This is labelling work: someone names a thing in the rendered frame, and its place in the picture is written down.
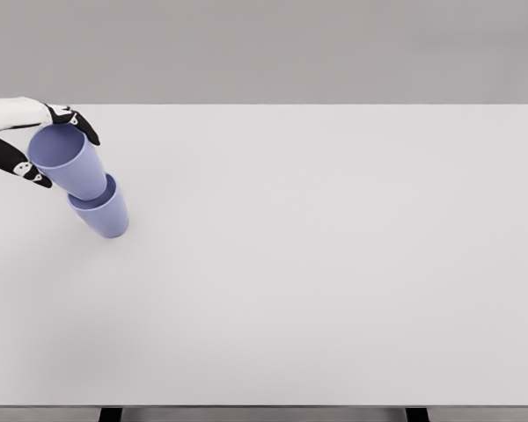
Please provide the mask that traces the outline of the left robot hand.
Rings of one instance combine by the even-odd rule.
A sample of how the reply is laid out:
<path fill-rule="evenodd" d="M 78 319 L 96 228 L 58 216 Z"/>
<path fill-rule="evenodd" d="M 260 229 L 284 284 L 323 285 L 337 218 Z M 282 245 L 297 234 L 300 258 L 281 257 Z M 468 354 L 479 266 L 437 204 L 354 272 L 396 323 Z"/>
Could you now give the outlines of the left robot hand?
<path fill-rule="evenodd" d="M 70 124 L 87 140 L 100 145 L 99 135 L 91 123 L 70 105 L 54 105 L 34 98 L 0 98 L 0 133 L 29 127 Z M 41 173 L 24 152 L 0 138 L 0 170 L 50 188 L 53 183 Z"/>

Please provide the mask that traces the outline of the lavender plastic cup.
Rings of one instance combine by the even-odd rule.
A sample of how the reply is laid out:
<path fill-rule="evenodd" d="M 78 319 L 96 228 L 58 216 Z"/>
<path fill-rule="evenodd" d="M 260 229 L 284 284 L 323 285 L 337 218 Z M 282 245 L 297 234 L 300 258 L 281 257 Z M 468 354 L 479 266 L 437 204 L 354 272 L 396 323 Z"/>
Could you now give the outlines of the lavender plastic cup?
<path fill-rule="evenodd" d="M 40 128 L 27 155 L 43 174 L 80 200 L 94 200 L 106 190 L 106 171 L 95 146 L 73 125 Z"/>
<path fill-rule="evenodd" d="M 96 199 L 81 200 L 67 194 L 67 201 L 78 217 L 98 235 L 122 236 L 128 228 L 128 209 L 117 180 L 106 174 L 106 190 Z"/>

